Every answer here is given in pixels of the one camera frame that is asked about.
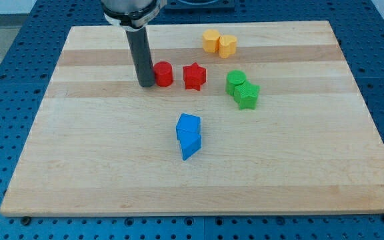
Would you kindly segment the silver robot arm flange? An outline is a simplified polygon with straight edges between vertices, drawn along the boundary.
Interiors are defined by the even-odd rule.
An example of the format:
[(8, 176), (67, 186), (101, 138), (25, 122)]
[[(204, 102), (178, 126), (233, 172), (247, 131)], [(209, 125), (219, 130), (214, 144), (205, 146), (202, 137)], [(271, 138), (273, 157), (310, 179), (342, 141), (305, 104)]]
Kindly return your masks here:
[(162, 0), (101, 0), (105, 19), (126, 31), (138, 31), (158, 16)]

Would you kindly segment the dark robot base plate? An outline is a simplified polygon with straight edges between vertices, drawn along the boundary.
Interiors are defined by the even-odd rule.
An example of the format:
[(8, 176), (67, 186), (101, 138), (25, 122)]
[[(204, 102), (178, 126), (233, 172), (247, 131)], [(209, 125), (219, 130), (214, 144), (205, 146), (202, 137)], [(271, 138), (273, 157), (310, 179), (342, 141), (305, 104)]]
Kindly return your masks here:
[(235, 8), (235, 0), (167, 0), (164, 10), (232, 10)]

